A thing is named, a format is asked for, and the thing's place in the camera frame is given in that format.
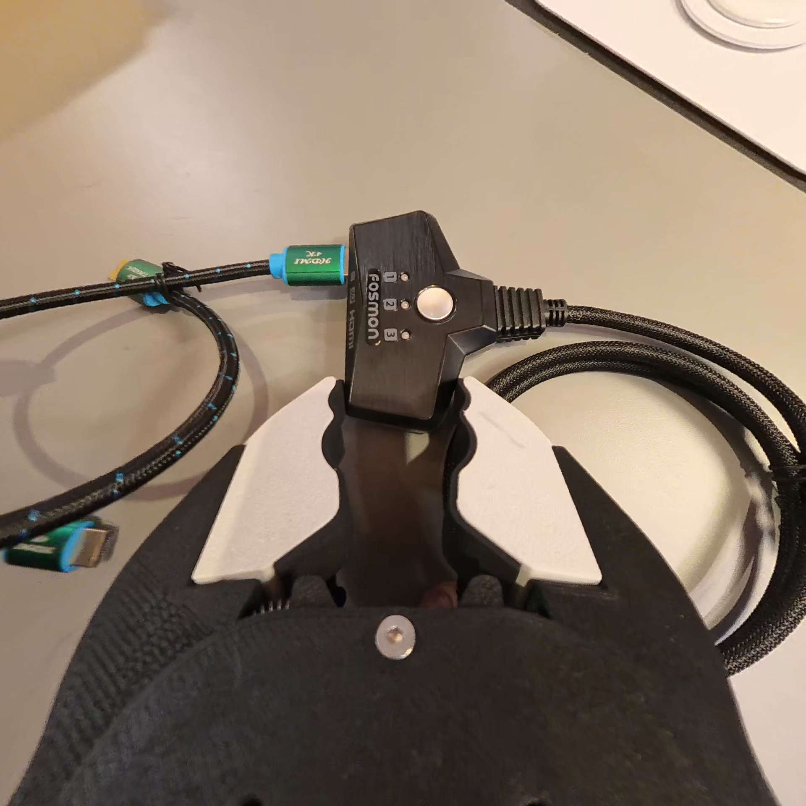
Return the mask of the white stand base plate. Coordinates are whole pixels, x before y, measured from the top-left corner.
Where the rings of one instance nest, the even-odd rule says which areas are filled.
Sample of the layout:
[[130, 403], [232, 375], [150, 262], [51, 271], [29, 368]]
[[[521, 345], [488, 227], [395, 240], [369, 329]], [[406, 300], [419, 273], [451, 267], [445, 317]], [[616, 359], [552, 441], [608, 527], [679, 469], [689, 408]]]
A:
[[538, 5], [804, 176], [804, 1]]

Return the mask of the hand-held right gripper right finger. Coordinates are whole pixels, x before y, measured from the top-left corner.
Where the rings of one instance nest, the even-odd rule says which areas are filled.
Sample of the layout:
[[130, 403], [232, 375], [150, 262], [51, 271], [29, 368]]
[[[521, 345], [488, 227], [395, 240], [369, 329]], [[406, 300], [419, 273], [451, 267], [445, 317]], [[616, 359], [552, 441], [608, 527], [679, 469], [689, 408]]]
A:
[[532, 583], [600, 585], [602, 572], [549, 438], [473, 377], [458, 381], [453, 411], [442, 551], [459, 587], [490, 576], [519, 606]]

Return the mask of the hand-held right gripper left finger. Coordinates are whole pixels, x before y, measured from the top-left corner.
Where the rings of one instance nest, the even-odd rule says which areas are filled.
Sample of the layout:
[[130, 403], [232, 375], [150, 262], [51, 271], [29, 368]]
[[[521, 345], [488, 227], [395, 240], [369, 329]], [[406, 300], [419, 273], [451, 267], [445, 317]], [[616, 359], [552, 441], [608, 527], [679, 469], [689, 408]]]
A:
[[344, 384], [326, 377], [277, 410], [243, 446], [192, 581], [255, 580], [274, 597], [297, 579], [336, 579], [351, 551], [340, 470]]

